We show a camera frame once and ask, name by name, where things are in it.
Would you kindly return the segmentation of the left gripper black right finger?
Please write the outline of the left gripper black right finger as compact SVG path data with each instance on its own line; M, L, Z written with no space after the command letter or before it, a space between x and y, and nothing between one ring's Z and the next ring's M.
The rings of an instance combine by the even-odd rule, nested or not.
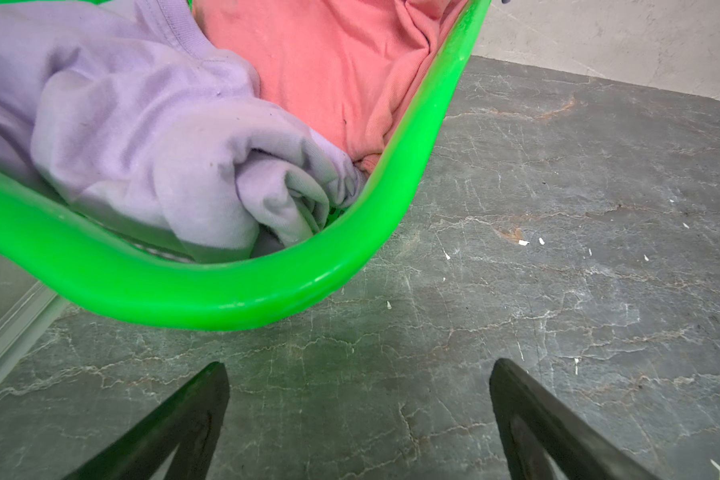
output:
M654 479L507 358L489 379L493 412L510 477L553 479L556 465L569 479Z

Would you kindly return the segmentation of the green plastic laundry basket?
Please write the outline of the green plastic laundry basket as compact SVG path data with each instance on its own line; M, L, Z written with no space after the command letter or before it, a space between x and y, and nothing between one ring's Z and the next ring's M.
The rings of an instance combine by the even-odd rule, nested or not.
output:
M246 261L173 262L0 174L0 254L82 308L140 325L246 330L309 308L343 287L401 222L488 7L464 8L359 199L313 238Z

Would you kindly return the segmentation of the lavender purple t-shirt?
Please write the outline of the lavender purple t-shirt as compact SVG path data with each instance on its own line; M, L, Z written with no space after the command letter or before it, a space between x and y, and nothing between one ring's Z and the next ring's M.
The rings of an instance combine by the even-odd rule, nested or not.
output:
M0 173L198 263L310 239L365 184L183 1L0 4Z

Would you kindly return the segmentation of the dusty rose t-shirt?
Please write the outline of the dusty rose t-shirt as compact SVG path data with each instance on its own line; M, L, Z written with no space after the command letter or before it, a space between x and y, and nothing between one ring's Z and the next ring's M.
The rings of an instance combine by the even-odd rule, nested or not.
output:
M195 1L208 40L248 61L262 99L371 173L463 1Z

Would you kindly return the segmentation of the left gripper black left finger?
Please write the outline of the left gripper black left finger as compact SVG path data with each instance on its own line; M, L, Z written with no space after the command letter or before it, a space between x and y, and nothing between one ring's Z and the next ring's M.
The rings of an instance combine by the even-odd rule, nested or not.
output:
M230 398L225 366L212 362L68 479L149 479L170 459L167 479L204 479Z

